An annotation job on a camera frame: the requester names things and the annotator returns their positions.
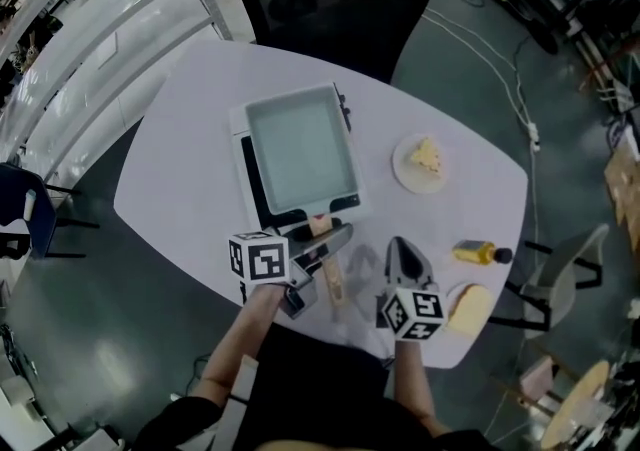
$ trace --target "cheese slice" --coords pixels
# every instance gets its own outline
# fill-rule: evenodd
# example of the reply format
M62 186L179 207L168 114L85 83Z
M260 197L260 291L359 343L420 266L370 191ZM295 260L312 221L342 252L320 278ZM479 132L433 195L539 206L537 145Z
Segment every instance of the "cheese slice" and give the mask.
M420 142L418 148L411 154L410 161L438 177L442 175L440 153L430 138L425 138Z
M447 328L476 337L487 322L493 305L493 296L484 286L473 284L458 297L449 315Z

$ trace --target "bottle cap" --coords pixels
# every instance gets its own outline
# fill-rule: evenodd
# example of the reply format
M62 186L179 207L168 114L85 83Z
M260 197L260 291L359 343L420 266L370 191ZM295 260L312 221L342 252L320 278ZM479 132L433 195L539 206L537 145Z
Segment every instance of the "bottle cap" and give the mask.
M501 264L509 264L513 260L513 252L510 248L498 248L493 254L493 260Z

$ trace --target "mustard bottle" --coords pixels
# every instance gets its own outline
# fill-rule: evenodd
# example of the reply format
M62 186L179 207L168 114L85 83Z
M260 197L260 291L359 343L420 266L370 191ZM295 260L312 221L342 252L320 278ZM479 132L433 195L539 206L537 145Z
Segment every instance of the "mustard bottle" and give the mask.
M491 264L492 261L509 264L513 259L511 249L496 248L490 241L461 241L453 247L453 255L460 261L484 266Z

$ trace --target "white table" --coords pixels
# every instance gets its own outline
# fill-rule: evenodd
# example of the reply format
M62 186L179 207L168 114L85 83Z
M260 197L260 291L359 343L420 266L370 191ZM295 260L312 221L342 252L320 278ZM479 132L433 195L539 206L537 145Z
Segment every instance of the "white table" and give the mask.
M339 254L352 303L334 313L323 280L319 300L292 321L276 321L327 342L379 356L393 353L390 331L376 330L375 299L384 285L390 239L403 236L430 258L440 290L485 285L498 299L509 266L453 260L461 239L516 248L527 176L509 157L432 106L356 72L261 46L202 41L178 62L147 110L125 161L115 210L153 248L225 298L241 304L229 271L228 235L250 230L234 164L230 110L239 105L334 81L352 110L351 138L372 214L355 224ZM391 155L414 133L432 133L445 149L449 179L431 195L395 180ZM361 267L357 258L367 257ZM422 345L426 366L452 368L473 339L442 331Z

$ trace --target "gray floor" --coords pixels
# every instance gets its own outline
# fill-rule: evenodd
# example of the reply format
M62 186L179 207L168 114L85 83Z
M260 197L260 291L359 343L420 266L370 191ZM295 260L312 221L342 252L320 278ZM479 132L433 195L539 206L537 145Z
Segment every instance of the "gray floor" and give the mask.
M474 28L509 57L526 34L491 2L481 9L459 0L432 0L429 6ZM624 337L627 300L638 291L629 241L612 219L603 180L609 150L601 122L607 109L592 94L577 92L585 69L572 46L551 57L528 43L519 64L543 143L537 162L541 241L553 245L599 222L612 225L604 285L580 292L566 320L542 339L582 371L614 353ZM511 81L512 73L502 67ZM418 24L394 85L468 125L529 168L527 142L502 85L444 31L425 21ZM127 439L162 409L171 392L185 389L193 359L215 346L237 311L153 251L113 212L134 133L100 159L80 183L85 196L65 208L102 228L62 229L52 250L83 250L89 258L30 261L9 314L19 345L37 365L34 387L52 422L61 426L67 421L81 430L111 424ZM529 211L523 237L532 238L532 229ZM523 251L518 264L512 278L520 283L530 266ZM505 294L497 311L517 315L521 304ZM487 428L501 399L488 377L508 380L532 360L525 347L516 364L521 342L521 331L488 325L457 368L429 371L445 423ZM524 421L524 411L507 400L488 436L496 440ZM526 449L524 432L499 446Z

